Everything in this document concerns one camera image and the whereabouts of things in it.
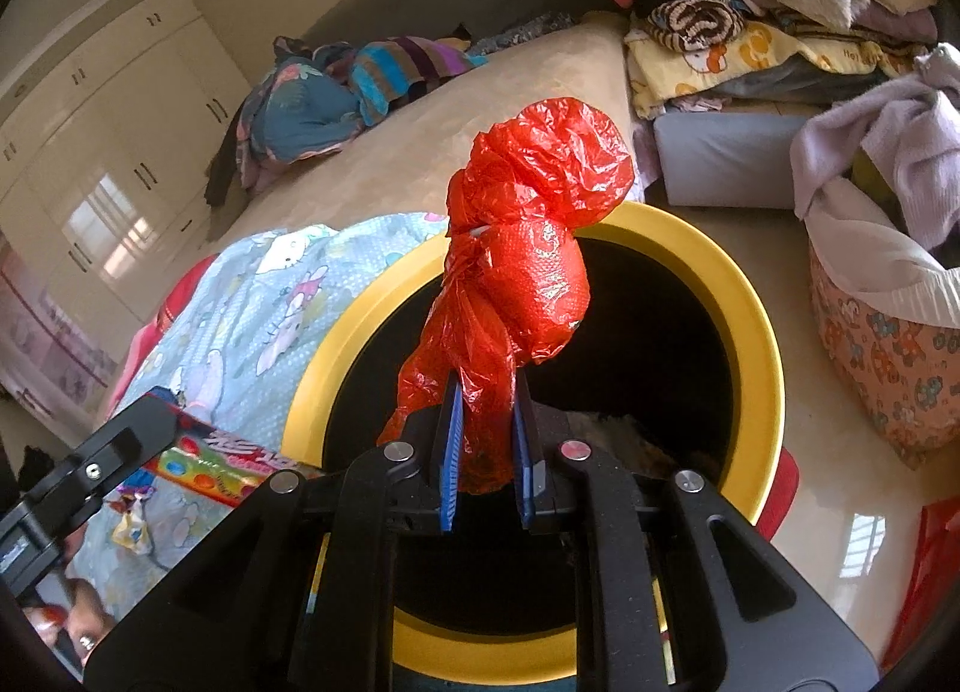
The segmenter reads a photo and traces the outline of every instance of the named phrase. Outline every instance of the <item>yellow bedspread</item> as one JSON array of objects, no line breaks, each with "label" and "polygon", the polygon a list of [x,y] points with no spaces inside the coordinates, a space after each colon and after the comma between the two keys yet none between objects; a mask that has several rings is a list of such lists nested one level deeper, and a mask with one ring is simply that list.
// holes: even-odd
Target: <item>yellow bedspread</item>
[{"label": "yellow bedspread", "polygon": [[632,100],[640,118],[657,115],[667,99],[707,91],[797,54],[821,70],[838,74],[869,74],[880,67],[888,77],[898,77],[913,70],[911,58],[890,55],[873,41],[791,37],[761,22],[748,22],[734,40],[691,53],[668,50],[640,29],[632,30],[624,41],[630,48]]}]

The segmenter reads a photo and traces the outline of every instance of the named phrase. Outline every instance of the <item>light blue blanket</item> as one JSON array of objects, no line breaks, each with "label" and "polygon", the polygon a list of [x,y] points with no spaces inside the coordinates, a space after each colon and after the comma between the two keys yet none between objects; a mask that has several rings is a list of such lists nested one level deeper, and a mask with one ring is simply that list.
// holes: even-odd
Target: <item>light blue blanket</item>
[{"label": "light blue blanket", "polygon": [[[140,366],[120,409],[162,385],[194,417],[280,450],[296,387],[330,327],[384,269],[445,228],[445,218],[420,212],[341,232],[310,226],[232,244]],[[229,512],[167,481],[155,485],[144,505],[148,555],[112,540],[120,514],[104,508],[90,519],[71,563],[71,574],[89,580],[115,618]]]}]

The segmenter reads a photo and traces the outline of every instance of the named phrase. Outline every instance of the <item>tiled floor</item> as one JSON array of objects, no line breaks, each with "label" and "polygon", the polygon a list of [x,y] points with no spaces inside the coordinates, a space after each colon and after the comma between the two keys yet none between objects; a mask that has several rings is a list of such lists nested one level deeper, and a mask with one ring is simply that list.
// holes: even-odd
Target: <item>tiled floor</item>
[{"label": "tiled floor", "polygon": [[806,233],[790,212],[676,209],[735,260],[776,332],[786,447],[800,491],[774,545],[879,656],[913,563],[920,508],[960,493],[960,446],[911,471],[835,376],[808,295]]}]

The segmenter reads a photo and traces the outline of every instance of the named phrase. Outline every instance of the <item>screw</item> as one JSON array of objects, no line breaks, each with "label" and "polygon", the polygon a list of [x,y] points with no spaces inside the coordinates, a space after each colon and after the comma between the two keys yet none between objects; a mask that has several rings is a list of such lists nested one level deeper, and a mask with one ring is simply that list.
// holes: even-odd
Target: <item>screw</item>
[{"label": "screw", "polygon": [[394,441],[383,447],[383,456],[391,462],[406,462],[414,455],[414,447],[408,442]]},{"label": "screw", "polygon": [[700,473],[693,472],[693,470],[680,470],[673,477],[673,480],[677,481],[677,486],[680,486],[680,489],[690,494],[696,494],[703,489],[706,483],[704,477]]},{"label": "screw", "polygon": [[560,443],[560,453],[572,462],[582,462],[589,459],[593,451],[584,441],[563,441]]},{"label": "screw", "polygon": [[299,477],[293,470],[280,470],[270,479],[270,488],[277,494],[289,494],[299,486]]}]

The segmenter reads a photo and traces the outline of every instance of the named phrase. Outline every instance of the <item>person's hand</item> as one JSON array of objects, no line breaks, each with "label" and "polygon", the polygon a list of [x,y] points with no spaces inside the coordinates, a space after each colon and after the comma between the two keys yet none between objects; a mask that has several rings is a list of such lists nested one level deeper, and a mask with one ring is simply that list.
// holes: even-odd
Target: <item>person's hand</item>
[{"label": "person's hand", "polygon": [[56,644],[61,630],[66,630],[80,662],[86,661],[97,644],[113,629],[116,622],[104,609],[97,590],[83,579],[70,579],[73,607],[43,606],[23,609],[37,634],[50,648]]},{"label": "person's hand", "polygon": [[100,601],[100,595],[89,582],[70,579],[73,585],[73,607],[67,615],[64,629],[73,642],[80,662],[86,661],[97,644],[113,629],[116,622]]}]

